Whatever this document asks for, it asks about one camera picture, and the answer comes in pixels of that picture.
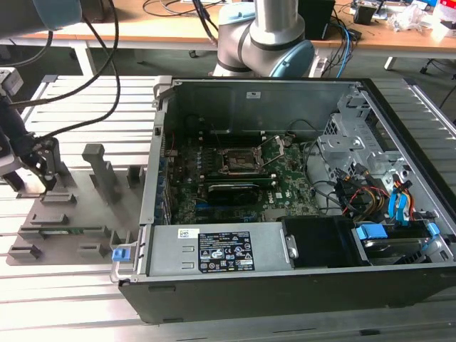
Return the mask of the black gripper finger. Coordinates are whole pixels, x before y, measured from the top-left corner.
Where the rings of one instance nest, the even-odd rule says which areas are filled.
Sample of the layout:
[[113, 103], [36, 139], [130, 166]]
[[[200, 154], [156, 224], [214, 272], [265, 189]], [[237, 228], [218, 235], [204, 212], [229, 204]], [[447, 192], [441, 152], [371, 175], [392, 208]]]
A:
[[21, 156], [21, 161], [28, 170], [37, 176], [44, 189], [49, 190], [51, 188], [51, 181], [46, 179], [47, 164], [46, 160], [42, 157], [41, 149], [41, 144], [33, 145]]
[[60, 169], [61, 169], [61, 156], [60, 156], [60, 149], [59, 149], [59, 142], [57, 138], [50, 139], [51, 146], [49, 150], [51, 151], [51, 156], [49, 160], [49, 172], [52, 172], [53, 178], [56, 181], [54, 187], [57, 188], [59, 186], [60, 180]]

